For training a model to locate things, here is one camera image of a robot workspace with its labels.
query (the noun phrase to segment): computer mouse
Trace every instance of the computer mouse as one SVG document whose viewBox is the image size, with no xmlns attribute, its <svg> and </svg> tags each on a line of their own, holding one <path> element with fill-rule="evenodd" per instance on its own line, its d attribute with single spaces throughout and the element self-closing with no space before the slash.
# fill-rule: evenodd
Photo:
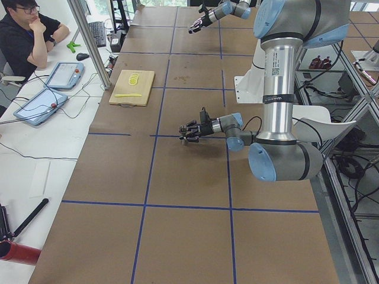
<svg viewBox="0 0 379 284">
<path fill-rule="evenodd" d="M 88 57 L 89 57 L 89 54 L 87 54 L 87 53 L 78 53 L 76 55 L 77 61 L 82 61 L 82 60 L 84 60 L 84 59 L 86 59 Z"/>
</svg>

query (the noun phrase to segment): blue and white device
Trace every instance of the blue and white device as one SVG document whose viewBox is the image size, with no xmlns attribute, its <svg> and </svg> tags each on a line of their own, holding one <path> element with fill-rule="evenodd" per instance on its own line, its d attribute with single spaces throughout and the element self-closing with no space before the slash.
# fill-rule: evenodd
<svg viewBox="0 0 379 284">
<path fill-rule="evenodd" d="M 54 67 L 46 86 L 57 90 L 71 90 L 81 78 L 84 65 L 81 62 L 58 62 Z"/>
<path fill-rule="evenodd" d="M 13 115 L 31 125 L 45 122 L 67 101 L 68 96 L 54 89 L 44 88 Z"/>
</svg>

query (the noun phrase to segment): red cup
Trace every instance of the red cup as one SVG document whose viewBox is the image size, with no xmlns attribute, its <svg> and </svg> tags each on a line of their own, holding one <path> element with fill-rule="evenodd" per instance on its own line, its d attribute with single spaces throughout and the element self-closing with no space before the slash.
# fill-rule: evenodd
<svg viewBox="0 0 379 284">
<path fill-rule="evenodd" d="M 17 244 L 12 241 L 0 242 L 0 260 L 36 265 L 41 250 Z"/>
</svg>

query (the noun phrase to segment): eyeglasses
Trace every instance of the eyeglasses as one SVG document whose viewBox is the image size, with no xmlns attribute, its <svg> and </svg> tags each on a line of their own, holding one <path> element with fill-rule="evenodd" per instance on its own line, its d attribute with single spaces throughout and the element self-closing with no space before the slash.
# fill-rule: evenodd
<svg viewBox="0 0 379 284">
<path fill-rule="evenodd" d="M 24 8 L 24 7 L 17 7 L 17 9 L 22 9 L 24 10 L 25 14 L 32 14 L 33 12 L 39 12 L 40 7 L 39 6 L 34 6 L 34 7 L 29 7 L 29 8 Z"/>
</svg>

